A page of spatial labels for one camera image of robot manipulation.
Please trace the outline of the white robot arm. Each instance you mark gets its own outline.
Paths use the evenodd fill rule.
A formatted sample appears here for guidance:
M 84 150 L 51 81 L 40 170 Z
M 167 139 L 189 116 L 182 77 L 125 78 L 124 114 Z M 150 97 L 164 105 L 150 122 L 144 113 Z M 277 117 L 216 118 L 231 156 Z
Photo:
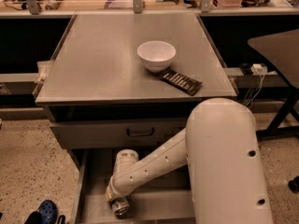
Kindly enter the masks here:
M 196 224 L 273 224 L 255 118 L 224 98 L 197 105 L 186 128 L 144 159 L 131 149 L 120 151 L 106 198 L 125 197 L 183 165 L 189 170 Z

